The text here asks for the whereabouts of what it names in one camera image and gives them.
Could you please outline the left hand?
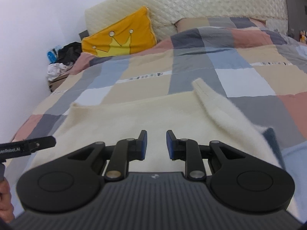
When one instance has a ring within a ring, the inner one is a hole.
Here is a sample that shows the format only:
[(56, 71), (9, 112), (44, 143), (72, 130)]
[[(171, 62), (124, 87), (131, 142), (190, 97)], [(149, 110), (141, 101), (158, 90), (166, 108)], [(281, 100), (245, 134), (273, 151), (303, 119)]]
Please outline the left hand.
[(8, 181), (4, 178), (0, 183), (1, 202), (0, 214), (5, 223), (10, 223), (14, 218), (14, 206), (12, 205), (12, 195)]

